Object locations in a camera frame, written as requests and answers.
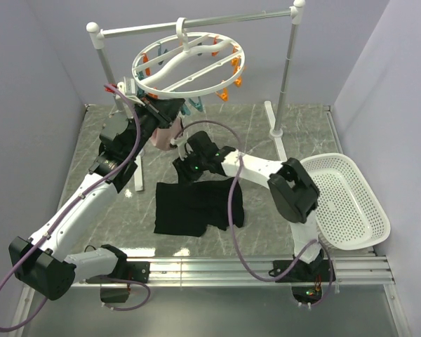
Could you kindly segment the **teal clothespin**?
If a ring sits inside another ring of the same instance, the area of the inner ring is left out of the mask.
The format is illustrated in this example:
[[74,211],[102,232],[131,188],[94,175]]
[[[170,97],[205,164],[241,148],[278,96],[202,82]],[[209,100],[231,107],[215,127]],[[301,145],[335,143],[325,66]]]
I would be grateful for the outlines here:
[[188,98],[187,101],[182,105],[180,108],[180,112],[183,116],[190,116],[191,110],[190,108],[195,109],[198,112],[203,112],[204,107],[201,100],[201,97],[198,97],[196,100],[193,100],[191,98]]

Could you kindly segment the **black underwear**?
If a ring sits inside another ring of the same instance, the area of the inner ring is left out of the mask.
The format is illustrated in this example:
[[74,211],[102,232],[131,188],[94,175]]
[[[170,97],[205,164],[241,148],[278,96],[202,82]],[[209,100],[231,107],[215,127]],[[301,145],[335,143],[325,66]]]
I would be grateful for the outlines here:
[[156,184],[155,234],[201,237],[209,225],[229,227],[228,196],[231,178],[191,184]]

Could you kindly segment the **white round clip hanger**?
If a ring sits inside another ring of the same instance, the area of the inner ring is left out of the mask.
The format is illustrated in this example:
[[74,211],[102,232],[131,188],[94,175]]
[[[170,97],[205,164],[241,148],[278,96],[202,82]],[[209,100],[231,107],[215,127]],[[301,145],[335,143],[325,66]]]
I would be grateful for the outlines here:
[[198,98],[223,88],[229,92],[245,70],[243,48],[225,35],[188,32],[185,23],[185,18],[178,18],[174,35],[137,54],[132,64],[137,87],[160,99]]

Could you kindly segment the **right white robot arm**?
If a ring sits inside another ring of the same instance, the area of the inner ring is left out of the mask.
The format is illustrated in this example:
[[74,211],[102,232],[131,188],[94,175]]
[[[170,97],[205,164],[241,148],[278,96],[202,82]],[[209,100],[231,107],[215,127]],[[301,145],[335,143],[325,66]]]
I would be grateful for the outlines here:
[[318,238],[316,209],[320,191],[299,160],[272,161],[234,147],[218,147],[207,132],[199,131],[180,146],[173,161],[180,183],[197,181],[204,172],[245,179],[267,188],[279,214],[289,222],[294,259],[270,271],[272,282],[311,282],[330,272]]

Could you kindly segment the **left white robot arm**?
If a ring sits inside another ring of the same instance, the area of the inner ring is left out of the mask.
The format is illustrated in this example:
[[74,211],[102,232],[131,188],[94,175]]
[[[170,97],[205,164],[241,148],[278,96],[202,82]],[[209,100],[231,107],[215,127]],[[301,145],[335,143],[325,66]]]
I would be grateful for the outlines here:
[[137,169],[135,158],[158,128],[173,125],[185,101],[145,96],[135,105],[135,121],[126,113],[108,117],[99,135],[98,156],[78,190],[29,239],[16,237],[9,246],[15,277],[49,300],[62,297],[73,283],[94,277],[120,282],[128,277],[127,255],[104,244],[71,254],[75,241],[93,219],[116,199]]

